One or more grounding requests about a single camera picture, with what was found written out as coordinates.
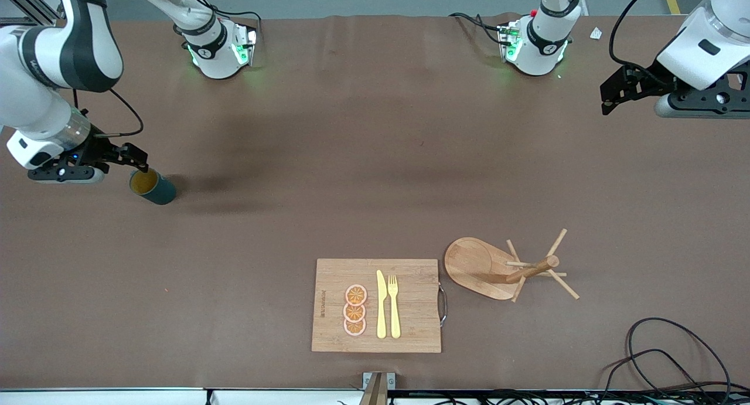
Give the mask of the dark green cup yellow inside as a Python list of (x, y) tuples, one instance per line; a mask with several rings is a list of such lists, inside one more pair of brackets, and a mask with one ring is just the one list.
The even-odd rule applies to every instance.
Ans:
[(131, 172), (128, 185), (134, 194), (156, 205), (167, 205), (177, 197), (176, 186), (153, 168)]

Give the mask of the wooden cup rack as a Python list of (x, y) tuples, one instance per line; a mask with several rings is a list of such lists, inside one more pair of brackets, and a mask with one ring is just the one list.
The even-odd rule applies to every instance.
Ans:
[(510, 239), (504, 250), (476, 237), (461, 237), (448, 246), (443, 264), (453, 282), (493, 300), (516, 302), (527, 280), (539, 277), (552, 278), (578, 300), (579, 293), (555, 270), (560, 265), (555, 253), (566, 234), (567, 229), (561, 229), (547, 254), (536, 263), (520, 260)]

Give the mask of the yellow plastic knife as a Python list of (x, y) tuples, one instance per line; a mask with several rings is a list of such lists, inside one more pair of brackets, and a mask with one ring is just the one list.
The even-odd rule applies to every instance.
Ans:
[(385, 300), (387, 298), (387, 284), (383, 272), (377, 270), (377, 295), (378, 295), (378, 313), (377, 313), (377, 337), (384, 339), (387, 336)]

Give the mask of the bamboo cutting board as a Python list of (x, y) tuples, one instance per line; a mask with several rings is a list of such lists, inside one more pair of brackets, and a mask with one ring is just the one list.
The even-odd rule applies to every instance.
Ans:
[[(377, 270), (397, 276), (397, 306), (401, 337), (391, 337), (390, 298), (384, 303), (387, 336), (377, 337)], [(367, 328), (360, 336), (343, 330), (345, 291), (353, 284), (368, 293)], [(436, 259), (320, 258), (316, 262), (311, 349), (340, 353), (439, 353), (441, 320), (438, 311)]]

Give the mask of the yellow plastic fork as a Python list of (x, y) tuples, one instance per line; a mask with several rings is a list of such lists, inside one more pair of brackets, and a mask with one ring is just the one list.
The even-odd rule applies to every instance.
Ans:
[(401, 320), (397, 306), (398, 284), (396, 275), (388, 275), (387, 291), (390, 298), (391, 337), (398, 339), (401, 337)]

